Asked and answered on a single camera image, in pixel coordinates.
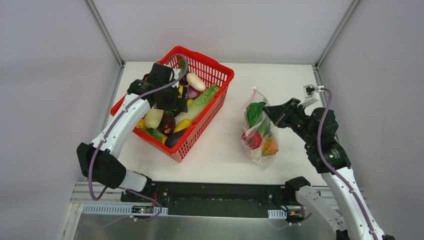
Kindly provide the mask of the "green leafy bok choy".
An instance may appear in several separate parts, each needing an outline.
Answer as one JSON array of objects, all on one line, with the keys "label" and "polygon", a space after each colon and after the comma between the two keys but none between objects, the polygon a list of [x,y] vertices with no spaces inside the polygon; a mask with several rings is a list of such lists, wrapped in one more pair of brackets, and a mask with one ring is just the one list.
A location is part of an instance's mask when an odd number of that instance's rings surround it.
[{"label": "green leafy bok choy", "polygon": [[263,108],[267,105],[266,102],[252,102],[246,108],[246,118],[249,124],[249,129],[256,130],[261,136],[265,135],[269,125],[269,118],[263,114]]}]

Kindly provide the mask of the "clear zip top bag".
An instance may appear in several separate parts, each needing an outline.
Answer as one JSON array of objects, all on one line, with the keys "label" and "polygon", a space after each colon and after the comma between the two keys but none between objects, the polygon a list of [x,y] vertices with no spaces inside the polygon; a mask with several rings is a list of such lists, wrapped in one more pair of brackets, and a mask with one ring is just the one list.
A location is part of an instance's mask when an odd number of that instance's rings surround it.
[{"label": "clear zip top bag", "polygon": [[268,106],[268,99],[253,86],[252,94],[237,115],[241,124],[241,147],[247,157],[260,166],[270,163],[279,151],[277,127],[263,111]]}]

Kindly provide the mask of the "red plastic shopping basket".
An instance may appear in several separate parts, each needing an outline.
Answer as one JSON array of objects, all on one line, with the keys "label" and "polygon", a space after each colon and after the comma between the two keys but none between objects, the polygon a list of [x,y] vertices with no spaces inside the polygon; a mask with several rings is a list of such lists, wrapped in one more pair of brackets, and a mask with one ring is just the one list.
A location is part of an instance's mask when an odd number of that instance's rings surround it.
[{"label": "red plastic shopping basket", "polygon": [[159,60],[158,63],[165,64],[170,61],[170,65],[176,67],[179,57],[173,56],[175,54],[181,54],[186,57],[189,71],[197,74],[205,81],[206,87],[216,85],[219,87],[219,90],[199,116],[194,119],[192,125],[173,148],[166,147],[163,143],[154,139],[143,130],[134,128],[132,132],[165,155],[180,163],[223,106],[229,84],[234,78],[235,73],[231,68],[220,64],[215,59],[200,52],[189,50],[183,46],[175,46]]}]

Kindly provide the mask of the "toy pineapple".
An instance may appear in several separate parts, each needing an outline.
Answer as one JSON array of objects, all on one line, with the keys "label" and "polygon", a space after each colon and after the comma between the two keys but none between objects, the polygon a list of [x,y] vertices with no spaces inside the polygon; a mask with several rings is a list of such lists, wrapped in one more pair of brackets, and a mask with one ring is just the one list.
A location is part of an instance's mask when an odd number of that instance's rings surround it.
[{"label": "toy pineapple", "polygon": [[263,156],[274,156],[279,151],[279,142],[272,135],[268,134],[263,140],[262,155]]}]

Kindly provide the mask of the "red bell pepper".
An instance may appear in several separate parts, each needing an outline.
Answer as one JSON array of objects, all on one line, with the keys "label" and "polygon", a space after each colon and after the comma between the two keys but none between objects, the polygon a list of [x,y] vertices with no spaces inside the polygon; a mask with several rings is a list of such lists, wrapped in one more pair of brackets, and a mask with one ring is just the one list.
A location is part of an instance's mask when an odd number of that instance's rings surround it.
[{"label": "red bell pepper", "polygon": [[241,140],[242,142],[246,145],[246,147],[250,150],[255,150],[258,149],[263,141],[263,137],[260,133],[255,132],[249,136],[246,135],[246,133],[244,132],[241,135]]}]

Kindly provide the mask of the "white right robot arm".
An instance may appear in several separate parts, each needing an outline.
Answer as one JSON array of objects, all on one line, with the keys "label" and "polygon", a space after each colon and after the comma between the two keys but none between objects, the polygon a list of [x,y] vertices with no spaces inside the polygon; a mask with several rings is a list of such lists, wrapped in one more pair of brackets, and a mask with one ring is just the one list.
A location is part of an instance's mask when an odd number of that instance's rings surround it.
[{"label": "white right robot arm", "polygon": [[265,106],[264,113],[278,128],[289,128],[305,143],[306,155],[326,182],[338,210],[334,210],[305,177],[288,180],[284,200],[305,206],[337,240],[393,240],[378,225],[362,196],[345,149],[336,140],[339,127],[334,111],[326,107],[305,113],[303,103],[292,98],[286,103]]}]

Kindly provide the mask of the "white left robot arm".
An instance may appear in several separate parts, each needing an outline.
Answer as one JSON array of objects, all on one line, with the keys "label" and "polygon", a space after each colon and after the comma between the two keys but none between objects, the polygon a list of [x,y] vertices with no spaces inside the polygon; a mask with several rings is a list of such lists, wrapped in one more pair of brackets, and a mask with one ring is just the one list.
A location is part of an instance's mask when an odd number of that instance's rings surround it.
[{"label": "white left robot arm", "polygon": [[[94,192],[93,182],[98,182],[110,189],[133,190],[134,197],[143,203],[152,198],[153,189],[147,185],[149,178],[127,169],[118,158],[137,122],[152,106],[160,102],[165,108],[177,106],[179,82],[187,73],[187,66],[179,69],[169,63],[154,63],[143,79],[129,85],[118,112],[99,135],[91,143],[79,144],[77,158],[82,174],[88,179],[90,193]],[[164,100],[154,97],[159,93]]]}]

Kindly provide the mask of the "white chinese cabbage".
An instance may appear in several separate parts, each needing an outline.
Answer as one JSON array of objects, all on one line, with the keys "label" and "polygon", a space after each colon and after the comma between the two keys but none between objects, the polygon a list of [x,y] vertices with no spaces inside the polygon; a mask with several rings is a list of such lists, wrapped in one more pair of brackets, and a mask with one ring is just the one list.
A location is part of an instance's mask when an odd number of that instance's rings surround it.
[{"label": "white chinese cabbage", "polygon": [[186,119],[193,121],[215,97],[219,89],[220,88],[216,84],[206,89],[202,94],[194,99],[190,105],[188,105],[187,112],[181,112],[174,118],[175,123],[179,124],[181,121]]}]

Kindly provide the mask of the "yellow mango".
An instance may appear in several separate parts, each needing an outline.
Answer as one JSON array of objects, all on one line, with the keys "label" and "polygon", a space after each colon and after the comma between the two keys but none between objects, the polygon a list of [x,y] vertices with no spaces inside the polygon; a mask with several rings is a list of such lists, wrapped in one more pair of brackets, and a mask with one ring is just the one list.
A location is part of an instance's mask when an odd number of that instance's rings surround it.
[{"label": "yellow mango", "polygon": [[175,126],[173,133],[177,133],[177,132],[179,132],[179,131],[182,131],[182,130],[184,130],[184,129],[187,129],[187,128],[189,128],[191,125],[192,125],[192,120],[191,120],[191,119],[186,118],[186,119],[182,120],[181,122],[179,122],[179,123]]}]

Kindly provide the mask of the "dark red round fruit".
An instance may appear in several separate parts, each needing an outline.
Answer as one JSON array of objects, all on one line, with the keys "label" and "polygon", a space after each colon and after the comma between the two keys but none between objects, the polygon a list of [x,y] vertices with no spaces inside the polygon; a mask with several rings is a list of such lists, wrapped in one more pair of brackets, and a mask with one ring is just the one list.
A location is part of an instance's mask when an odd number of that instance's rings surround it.
[{"label": "dark red round fruit", "polygon": [[176,127],[176,121],[174,117],[170,115],[164,115],[159,124],[159,131],[164,135],[169,135],[174,132]]}]

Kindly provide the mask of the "large white radish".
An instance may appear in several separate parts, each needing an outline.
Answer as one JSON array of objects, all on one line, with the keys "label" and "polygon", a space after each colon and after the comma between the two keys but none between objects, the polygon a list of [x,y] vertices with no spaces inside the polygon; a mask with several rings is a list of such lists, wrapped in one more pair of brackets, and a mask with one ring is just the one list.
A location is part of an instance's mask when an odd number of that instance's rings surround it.
[{"label": "large white radish", "polygon": [[162,117],[164,115],[164,110],[152,108],[150,109],[144,117],[144,125],[146,128],[156,129],[159,127]]}]

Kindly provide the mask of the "green parsley sprig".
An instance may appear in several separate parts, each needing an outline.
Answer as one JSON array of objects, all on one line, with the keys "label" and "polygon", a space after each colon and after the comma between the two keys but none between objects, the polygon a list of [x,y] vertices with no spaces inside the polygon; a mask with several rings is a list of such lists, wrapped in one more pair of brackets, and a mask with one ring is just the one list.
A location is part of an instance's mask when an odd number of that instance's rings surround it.
[{"label": "green parsley sprig", "polygon": [[145,130],[145,132],[150,137],[152,137],[153,139],[155,139],[156,141],[158,141],[158,142],[160,142],[162,144],[164,144],[165,141],[166,141],[166,139],[167,139],[167,136],[166,135],[162,134],[160,131],[158,131],[157,129],[154,129],[154,128],[147,128]]}]

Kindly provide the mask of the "purple eggplant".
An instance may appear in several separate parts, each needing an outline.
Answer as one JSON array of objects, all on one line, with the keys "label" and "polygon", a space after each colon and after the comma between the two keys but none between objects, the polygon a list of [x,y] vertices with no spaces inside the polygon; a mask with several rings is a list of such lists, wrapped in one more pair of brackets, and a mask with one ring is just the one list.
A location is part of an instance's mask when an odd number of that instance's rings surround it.
[{"label": "purple eggplant", "polygon": [[172,133],[169,135],[169,137],[165,140],[164,145],[170,149],[174,148],[177,143],[180,141],[180,139],[183,137],[185,132],[188,130],[188,128],[184,128],[180,131],[177,131],[175,133]]}]

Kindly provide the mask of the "yellow lemon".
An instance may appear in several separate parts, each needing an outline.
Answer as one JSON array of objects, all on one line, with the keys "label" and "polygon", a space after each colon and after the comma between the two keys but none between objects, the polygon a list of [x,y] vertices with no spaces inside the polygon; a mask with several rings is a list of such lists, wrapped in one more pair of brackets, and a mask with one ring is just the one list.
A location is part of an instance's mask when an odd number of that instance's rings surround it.
[{"label": "yellow lemon", "polygon": [[142,118],[142,119],[140,119],[139,121],[138,121],[138,123],[136,124],[136,126],[135,126],[137,129],[139,129],[139,130],[142,130],[142,131],[144,131],[144,130],[146,130],[147,129],[147,127],[146,127],[146,125],[145,125],[145,120]]}]

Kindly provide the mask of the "aluminium frame rail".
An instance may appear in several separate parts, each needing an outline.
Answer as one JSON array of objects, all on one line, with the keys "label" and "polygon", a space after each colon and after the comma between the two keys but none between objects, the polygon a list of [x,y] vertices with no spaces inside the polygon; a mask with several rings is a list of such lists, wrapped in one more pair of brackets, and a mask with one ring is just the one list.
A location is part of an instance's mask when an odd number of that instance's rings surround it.
[{"label": "aluminium frame rail", "polygon": [[[339,210],[335,197],[328,186],[314,186],[333,209]],[[142,195],[158,201],[162,207],[178,204],[181,200],[211,200],[226,201],[237,200],[255,202],[268,205],[282,204],[285,206],[295,205],[294,198],[285,193],[284,185],[265,184],[226,184],[226,183],[196,183],[196,182],[167,182],[156,181],[142,191]],[[89,203],[93,201],[89,193],[88,182],[79,181],[75,184],[71,195],[71,203]],[[151,203],[151,200],[128,193],[122,189],[108,188],[100,200],[95,203],[118,204],[118,203]]]}]

